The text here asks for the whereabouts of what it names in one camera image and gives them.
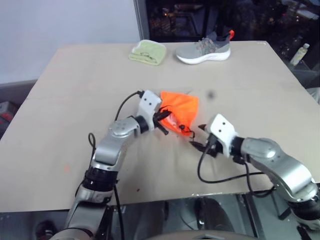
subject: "green towel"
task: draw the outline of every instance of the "green towel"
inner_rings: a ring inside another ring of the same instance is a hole
[[[166,47],[161,43],[151,40],[141,40],[138,45],[132,49],[129,59],[157,66],[165,58],[166,50]]]

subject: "orange bag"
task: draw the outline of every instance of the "orange bag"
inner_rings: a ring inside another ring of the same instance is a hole
[[[175,92],[161,92],[162,104],[160,111],[168,110],[171,114],[161,120],[161,124],[184,136],[190,136],[194,132],[190,129],[193,120],[198,113],[199,99],[196,96],[190,96]]]

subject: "plastic bottle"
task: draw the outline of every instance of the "plastic bottle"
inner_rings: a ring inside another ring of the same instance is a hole
[[[308,51],[308,48],[309,48],[309,44],[308,43],[305,43],[303,45],[303,47],[300,47],[298,49],[298,51],[295,53],[295,55],[293,56],[293,58],[291,59],[290,63],[293,65],[293,66],[296,66],[300,60],[304,57],[304,55],[306,55],[307,51]]]

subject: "table surface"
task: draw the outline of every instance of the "table surface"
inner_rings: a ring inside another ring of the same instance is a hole
[[[197,140],[204,142],[207,136],[196,126],[221,113],[240,136],[278,142],[320,182],[320,108],[269,44],[234,41],[228,60],[198,65],[174,57],[174,49],[183,44],[188,43],[165,44],[160,66],[129,60],[133,44],[59,49],[0,141],[0,212],[70,208],[90,161],[88,133],[99,142],[122,100],[140,89],[198,96],[192,128]],[[128,101],[120,117],[135,114],[138,102],[138,97]],[[118,175],[121,203],[248,191],[245,179],[200,182],[201,153],[188,140],[159,130],[137,139]],[[223,156],[207,156],[201,170],[209,180],[244,172]],[[271,185],[264,175],[252,176],[255,190]]]

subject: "white shoe sole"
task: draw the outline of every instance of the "white shoe sole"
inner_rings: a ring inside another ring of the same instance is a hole
[[[203,55],[203,56],[200,56],[200,57],[197,57],[197,58],[192,58],[192,59],[189,59],[189,58],[183,58],[183,57],[180,57],[178,55],[176,55],[176,57],[178,59],[180,59],[182,62],[186,63],[186,64],[199,64],[199,63],[202,63],[206,60],[211,60],[211,61],[224,61],[226,60],[227,58],[229,58],[231,54],[231,50],[230,48],[228,49],[228,51],[226,52],[222,52],[222,53],[209,53],[209,54],[206,54],[206,55]]]

